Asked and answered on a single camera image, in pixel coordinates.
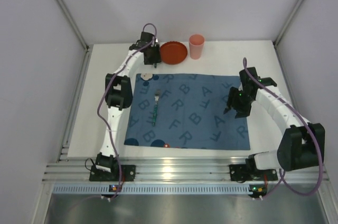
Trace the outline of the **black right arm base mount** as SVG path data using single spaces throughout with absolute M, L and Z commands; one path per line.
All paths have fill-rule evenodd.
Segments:
M 247 181 L 277 181 L 276 170 L 256 170 L 248 168 L 245 164 L 230 164 L 230 179 L 233 182 L 244 183 Z

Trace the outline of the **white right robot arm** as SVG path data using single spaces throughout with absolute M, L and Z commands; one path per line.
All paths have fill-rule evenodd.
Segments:
M 250 116 L 252 103 L 258 103 L 276 123 L 281 139 L 276 149 L 250 155 L 250 169 L 294 171 L 319 166 L 324 162 L 325 129 L 313 124 L 281 95 L 275 81 L 261 78 L 256 68 L 239 72 L 240 86 L 231 87 L 224 113 L 235 111 L 235 118 Z

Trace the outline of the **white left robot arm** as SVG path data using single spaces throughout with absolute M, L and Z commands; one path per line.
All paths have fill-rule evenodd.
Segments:
M 160 62 L 156 35 L 142 31 L 140 39 L 129 47 L 121 66 L 114 73 L 106 75 L 104 96 L 97 108 L 97 115 L 106 127 L 104 142 L 95 162 L 97 170 L 121 177 L 116 138 L 121 130 L 124 109 L 129 108 L 133 101 L 131 77 L 141 64 L 156 66 Z

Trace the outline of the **fork with teal handle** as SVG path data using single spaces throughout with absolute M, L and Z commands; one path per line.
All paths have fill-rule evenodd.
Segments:
M 154 96 L 155 104 L 154 104 L 154 109 L 153 109 L 152 126 L 156 125 L 158 102 L 159 102 L 160 95 L 161 95 L 161 90 L 157 89 L 155 91 L 155 96 Z

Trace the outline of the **blue lettered cloth placemat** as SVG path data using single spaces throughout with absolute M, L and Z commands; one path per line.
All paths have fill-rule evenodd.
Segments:
M 246 118 L 223 113 L 238 76 L 138 73 L 125 145 L 201 150 L 250 150 Z M 161 90 L 152 126 L 155 91 Z

